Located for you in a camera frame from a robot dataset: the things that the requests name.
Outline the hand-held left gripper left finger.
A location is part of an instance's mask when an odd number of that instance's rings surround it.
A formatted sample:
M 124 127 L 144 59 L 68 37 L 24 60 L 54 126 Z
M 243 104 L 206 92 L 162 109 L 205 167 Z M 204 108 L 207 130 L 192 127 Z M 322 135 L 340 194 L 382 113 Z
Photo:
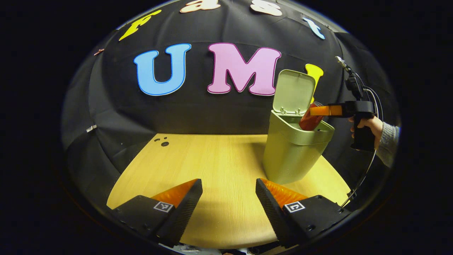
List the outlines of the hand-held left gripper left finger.
M 172 248 L 180 243 L 202 193 L 202 180 L 196 178 L 152 197 L 137 195 L 112 214 L 138 236 Z

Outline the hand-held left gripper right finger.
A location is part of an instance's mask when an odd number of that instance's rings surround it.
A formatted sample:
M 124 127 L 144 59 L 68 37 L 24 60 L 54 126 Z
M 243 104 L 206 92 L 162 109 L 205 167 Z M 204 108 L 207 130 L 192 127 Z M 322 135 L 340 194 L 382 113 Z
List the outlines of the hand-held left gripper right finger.
M 322 195 L 307 197 L 264 178 L 256 179 L 256 195 L 285 248 L 322 235 L 351 214 Z

